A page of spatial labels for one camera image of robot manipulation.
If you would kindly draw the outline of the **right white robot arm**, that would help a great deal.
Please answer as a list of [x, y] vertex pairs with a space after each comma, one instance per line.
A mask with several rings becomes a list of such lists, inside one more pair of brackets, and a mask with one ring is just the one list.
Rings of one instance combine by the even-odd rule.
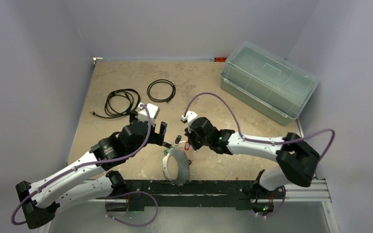
[[194, 150], [208, 147], [217, 154], [250, 155], [276, 162], [278, 165], [260, 172], [253, 184], [261, 198], [286, 184], [309, 187], [319, 161], [319, 154], [295, 133], [285, 137], [241, 136], [229, 129], [219, 130], [205, 117], [183, 116], [187, 124], [185, 136]]

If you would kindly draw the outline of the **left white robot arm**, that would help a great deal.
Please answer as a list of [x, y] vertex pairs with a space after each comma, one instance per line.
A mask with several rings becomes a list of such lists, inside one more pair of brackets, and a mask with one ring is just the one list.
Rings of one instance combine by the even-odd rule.
[[16, 184], [20, 203], [12, 213], [12, 224], [37, 229], [74, 204], [108, 196], [121, 198], [125, 182], [112, 168], [148, 144], [163, 145], [167, 124], [161, 122], [159, 132], [155, 132], [159, 112], [156, 105], [140, 105], [140, 111], [130, 113], [128, 125], [101, 139], [72, 164], [37, 182]]

